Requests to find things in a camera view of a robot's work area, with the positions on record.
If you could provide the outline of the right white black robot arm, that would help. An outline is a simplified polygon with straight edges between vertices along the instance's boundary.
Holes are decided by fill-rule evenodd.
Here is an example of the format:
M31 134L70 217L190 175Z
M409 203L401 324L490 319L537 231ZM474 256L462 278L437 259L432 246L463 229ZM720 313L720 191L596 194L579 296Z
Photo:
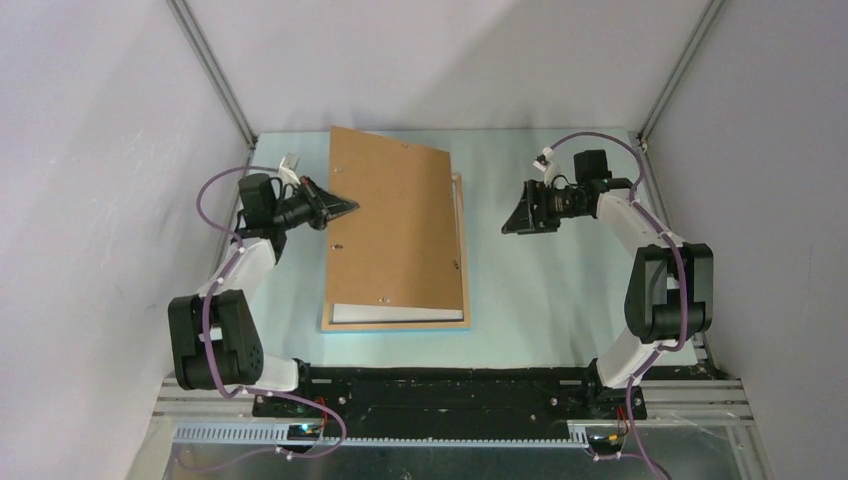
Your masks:
M622 403L619 389L636 386L663 354L680 350L712 322L714 254L672 232L637 196L637 186L616 178L603 150L575 155L574 179L564 185L545 148L534 165L540 181L527 180L504 234L556 232L565 219L591 217L607 226L633 264L624 299L626 328L594 362L597 381L581 392L585 411L606 418Z

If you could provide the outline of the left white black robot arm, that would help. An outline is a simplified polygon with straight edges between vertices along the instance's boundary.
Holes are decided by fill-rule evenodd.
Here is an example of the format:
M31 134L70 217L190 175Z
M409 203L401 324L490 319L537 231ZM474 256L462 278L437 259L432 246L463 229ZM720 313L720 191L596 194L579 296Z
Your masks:
M193 295L171 300L167 315L174 374L184 390L216 390L226 398L240 391L277 395L292 416L316 403L315 388L303 380L301 364L264 351L250 300L278 265L289 231L316 231L358 209L307 176L261 168L238 182L242 205L223 263Z

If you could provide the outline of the landscape photo print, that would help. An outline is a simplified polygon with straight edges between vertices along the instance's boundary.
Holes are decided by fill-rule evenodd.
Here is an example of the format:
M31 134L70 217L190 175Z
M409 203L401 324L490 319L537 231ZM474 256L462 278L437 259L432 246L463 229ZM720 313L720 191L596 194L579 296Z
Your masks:
M328 231L325 302L336 322L462 318L450 188L369 200Z

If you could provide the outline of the brown fibreboard backing board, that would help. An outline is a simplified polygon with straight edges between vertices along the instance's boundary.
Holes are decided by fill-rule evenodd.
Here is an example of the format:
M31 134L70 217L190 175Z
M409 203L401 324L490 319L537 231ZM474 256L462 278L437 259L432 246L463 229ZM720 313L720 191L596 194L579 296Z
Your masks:
M461 315L448 152L334 127L328 188L358 204L327 227L328 304Z

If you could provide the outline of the light wooden picture frame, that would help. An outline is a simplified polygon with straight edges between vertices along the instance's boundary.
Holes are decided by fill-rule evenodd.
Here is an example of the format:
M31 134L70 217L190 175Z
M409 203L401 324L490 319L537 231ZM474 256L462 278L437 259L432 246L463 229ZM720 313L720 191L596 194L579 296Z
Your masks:
M471 293L468 272L468 257L466 247L463 181L459 173L452 175L452 198L454 202L455 225L457 231L457 246L459 259L455 262L460 272L463 307L462 318L425 319L415 321L356 321L336 322L335 304L325 302L321 314L320 328L322 333L365 333L365 332L412 332L412 331L459 331L468 330L472 325Z

